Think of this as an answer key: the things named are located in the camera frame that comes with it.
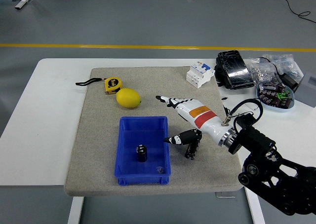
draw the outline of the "yellow tape measure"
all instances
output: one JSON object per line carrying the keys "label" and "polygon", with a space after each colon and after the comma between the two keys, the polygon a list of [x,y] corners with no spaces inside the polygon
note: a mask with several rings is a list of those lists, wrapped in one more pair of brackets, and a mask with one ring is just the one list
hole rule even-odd
{"label": "yellow tape measure", "polygon": [[105,92],[107,94],[115,94],[122,89],[122,81],[119,77],[110,77],[104,80]]}
{"label": "yellow tape measure", "polygon": [[103,80],[105,84],[105,92],[107,94],[115,94],[120,89],[122,89],[122,80],[119,77],[110,77],[110,78],[94,77],[94,78],[89,79],[86,82],[76,82],[76,85],[87,86],[93,82],[99,82]]}

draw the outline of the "blue plastic bin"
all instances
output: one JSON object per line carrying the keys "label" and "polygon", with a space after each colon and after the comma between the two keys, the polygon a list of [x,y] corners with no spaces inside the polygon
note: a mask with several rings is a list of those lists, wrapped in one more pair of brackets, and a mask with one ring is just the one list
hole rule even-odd
{"label": "blue plastic bin", "polygon": [[[154,183],[166,185],[171,175],[166,116],[122,117],[114,175],[120,186]],[[139,162],[136,148],[147,147],[147,161]]]}

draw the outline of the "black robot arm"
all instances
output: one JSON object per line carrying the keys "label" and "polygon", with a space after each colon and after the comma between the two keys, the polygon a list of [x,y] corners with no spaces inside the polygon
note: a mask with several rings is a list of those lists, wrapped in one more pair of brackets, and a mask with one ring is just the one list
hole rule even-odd
{"label": "black robot arm", "polygon": [[[250,151],[240,183],[287,215],[316,214],[316,168],[283,159],[275,144],[252,126],[238,133],[231,149],[243,146]],[[282,165],[296,175],[286,174]]]}

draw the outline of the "lemon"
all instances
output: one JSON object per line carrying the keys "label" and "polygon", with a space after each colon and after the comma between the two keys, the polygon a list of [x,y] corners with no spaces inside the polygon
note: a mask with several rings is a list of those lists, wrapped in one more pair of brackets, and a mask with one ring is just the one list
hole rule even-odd
{"label": "lemon", "polygon": [[117,92],[117,102],[126,108],[137,107],[140,103],[139,94],[131,88],[122,88]]}

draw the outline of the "plastic bag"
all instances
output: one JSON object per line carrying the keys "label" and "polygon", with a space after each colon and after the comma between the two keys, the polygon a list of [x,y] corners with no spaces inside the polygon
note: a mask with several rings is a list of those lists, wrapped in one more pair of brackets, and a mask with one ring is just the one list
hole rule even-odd
{"label": "plastic bag", "polygon": [[303,77],[299,67],[294,61],[293,55],[263,55],[263,57],[269,59],[273,62],[279,74],[286,73],[291,78],[293,78],[297,83],[299,83]]}
{"label": "plastic bag", "polygon": [[262,58],[251,58],[249,60],[249,71],[256,85],[264,81],[277,81],[275,77],[276,69],[271,63],[269,63],[269,61]]}

